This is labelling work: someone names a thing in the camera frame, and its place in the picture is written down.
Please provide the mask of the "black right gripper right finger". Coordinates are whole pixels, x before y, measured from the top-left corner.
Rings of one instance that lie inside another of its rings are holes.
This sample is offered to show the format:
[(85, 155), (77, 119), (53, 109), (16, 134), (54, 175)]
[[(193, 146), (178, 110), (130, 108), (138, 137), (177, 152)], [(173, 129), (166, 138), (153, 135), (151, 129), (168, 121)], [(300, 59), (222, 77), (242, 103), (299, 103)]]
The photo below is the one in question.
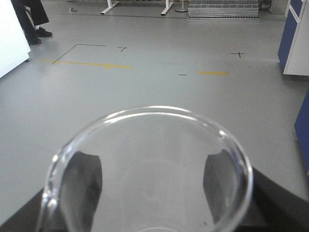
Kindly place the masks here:
[(218, 223), (226, 214), (239, 185), (239, 171), (232, 155), (225, 149), (207, 156), (203, 189), (213, 218)]

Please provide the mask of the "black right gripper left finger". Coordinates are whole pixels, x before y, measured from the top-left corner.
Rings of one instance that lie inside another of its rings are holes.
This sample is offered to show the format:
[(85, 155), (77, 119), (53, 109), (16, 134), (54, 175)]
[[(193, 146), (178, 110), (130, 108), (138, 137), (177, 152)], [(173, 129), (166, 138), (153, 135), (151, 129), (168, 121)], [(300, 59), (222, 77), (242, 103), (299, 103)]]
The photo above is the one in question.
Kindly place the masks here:
[(90, 232), (102, 192), (99, 156), (76, 152), (61, 183), (60, 211), (70, 232)]

